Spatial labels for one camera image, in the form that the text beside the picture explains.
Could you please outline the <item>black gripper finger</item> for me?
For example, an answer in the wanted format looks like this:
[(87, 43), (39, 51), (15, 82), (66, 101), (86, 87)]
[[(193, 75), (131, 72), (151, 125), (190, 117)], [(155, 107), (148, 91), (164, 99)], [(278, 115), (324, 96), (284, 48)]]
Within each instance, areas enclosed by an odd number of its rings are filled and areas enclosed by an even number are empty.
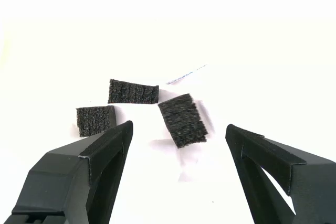
[(47, 152), (6, 223), (109, 223), (133, 136), (126, 121)]
[(335, 223), (335, 162), (233, 124), (225, 139), (255, 223)]

